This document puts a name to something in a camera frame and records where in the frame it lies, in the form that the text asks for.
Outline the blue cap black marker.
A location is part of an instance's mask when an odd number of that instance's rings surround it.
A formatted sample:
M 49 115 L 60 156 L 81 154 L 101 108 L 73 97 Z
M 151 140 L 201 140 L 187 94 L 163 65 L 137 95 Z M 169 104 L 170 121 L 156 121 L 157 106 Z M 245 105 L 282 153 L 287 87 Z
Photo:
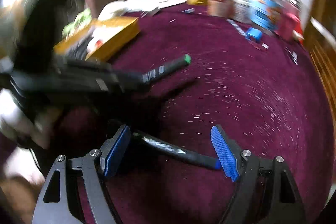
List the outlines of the blue cap black marker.
M 201 166 L 206 169 L 221 170 L 222 166 L 219 159 L 190 151 L 183 147 L 167 143 L 161 139 L 155 138 L 148 134 L 133 133 L 133 136 L 146 143 L 147 146 L 165 153 L 174 159 L 185 163 Z

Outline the green cap black marker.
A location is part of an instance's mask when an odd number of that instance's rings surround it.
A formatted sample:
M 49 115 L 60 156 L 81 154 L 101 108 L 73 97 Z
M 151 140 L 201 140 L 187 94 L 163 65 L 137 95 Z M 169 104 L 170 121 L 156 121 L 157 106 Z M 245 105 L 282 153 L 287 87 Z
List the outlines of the green cap black marker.
M 171 73 L 174 73 L 180 69 L 188 67 L 191 63 L 191 56 L 188 54 L 183 55 L 182 57 L 175 59 L 171 62 L 164 63 L 161 66 L 148 71 L 142 75 L 142 81 L 144 83 L 154 83 L 159 79 L 167 77 Z

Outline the yellow gift box tray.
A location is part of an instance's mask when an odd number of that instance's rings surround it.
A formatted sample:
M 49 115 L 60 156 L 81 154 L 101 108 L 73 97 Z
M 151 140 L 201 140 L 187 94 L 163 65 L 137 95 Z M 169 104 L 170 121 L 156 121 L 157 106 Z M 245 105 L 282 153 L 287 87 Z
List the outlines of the yellow gift box tray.
M 81 61 L 108 61 L 140 33 L 138 18 L 117 16 L 108 20 L 92 20 L 82 30 L 54 46 L 54 52 Z

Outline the burgundy table cloth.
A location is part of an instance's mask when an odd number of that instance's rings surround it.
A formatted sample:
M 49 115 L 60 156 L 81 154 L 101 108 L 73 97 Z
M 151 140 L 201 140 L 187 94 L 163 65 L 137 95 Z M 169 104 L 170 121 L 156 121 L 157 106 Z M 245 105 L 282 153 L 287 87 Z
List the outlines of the burgundy table cloth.
M 185 53 L 185 70 L 156 83 L 123 106 L 79 108 L 62 121 L 64 153 L 87 153 L 127 124 L 132 131 L 214 156 L 219 124 L 242 148 L 260 157 L 282 156 L 313 221 L 326 202 L 333 172 L 333 122 L 322 84 L 306 51 L 264 36 L 260 50 L 222 18 L 186 5 L 141 17 L 141 30 L 115 68 L 145 72 Z M 169 159 L 133 141 L 118 173 L 106 184 L 124 223 L 218 223 L 234 183 L 223 172 Z

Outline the white papers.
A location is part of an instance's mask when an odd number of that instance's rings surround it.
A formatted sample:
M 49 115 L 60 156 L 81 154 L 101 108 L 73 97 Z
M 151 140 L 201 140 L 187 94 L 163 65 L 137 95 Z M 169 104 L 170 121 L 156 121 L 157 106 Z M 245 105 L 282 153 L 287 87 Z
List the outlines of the white papers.
M 98 20 L 107 20 L 115 16 L 123 16 L 127 12 L 152 12 L 155 9 L 186 3 L 187 0 L 125 0 L 110 2 L 102 9 Z

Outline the blue small box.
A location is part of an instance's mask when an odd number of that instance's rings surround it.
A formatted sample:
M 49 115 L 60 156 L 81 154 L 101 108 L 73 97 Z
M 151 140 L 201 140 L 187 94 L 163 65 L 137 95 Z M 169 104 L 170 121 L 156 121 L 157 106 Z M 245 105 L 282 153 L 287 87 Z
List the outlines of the blue small box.
M 246 35 L 247 39 L 256 43 L 260 43 L 263 33 L 260 30 L 251 27 L 247 30 Z

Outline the pink water bottle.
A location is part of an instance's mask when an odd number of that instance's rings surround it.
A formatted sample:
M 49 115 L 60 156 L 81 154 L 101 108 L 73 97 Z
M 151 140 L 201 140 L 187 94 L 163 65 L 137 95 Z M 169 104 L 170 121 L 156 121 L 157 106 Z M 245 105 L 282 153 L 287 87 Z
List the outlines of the pink water bottle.
M 293 30 L 299 22 L 300 20 L 296 15 L 290 12 L 284 12 L 278 25 L 278 29 L 276 30 L 276 34 L 287 42 L 291 41 L 291 39 L 293 39 Z

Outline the white lid jar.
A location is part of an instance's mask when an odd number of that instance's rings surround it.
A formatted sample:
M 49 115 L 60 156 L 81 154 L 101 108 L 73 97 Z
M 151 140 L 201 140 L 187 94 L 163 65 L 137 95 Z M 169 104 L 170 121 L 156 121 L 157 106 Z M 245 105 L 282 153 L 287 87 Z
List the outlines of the white lid jar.
M 233 0 L 233 20 L 240 23 L 251 22 L 251 0 Z

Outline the brown round tin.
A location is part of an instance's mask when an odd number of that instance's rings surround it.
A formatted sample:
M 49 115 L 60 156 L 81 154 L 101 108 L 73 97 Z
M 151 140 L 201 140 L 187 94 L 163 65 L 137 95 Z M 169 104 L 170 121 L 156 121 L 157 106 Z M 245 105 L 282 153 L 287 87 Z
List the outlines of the brown round tin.
M 210 16 L 229 18 L 232 9 L 233 0 L 208 0 L 207 11 Z

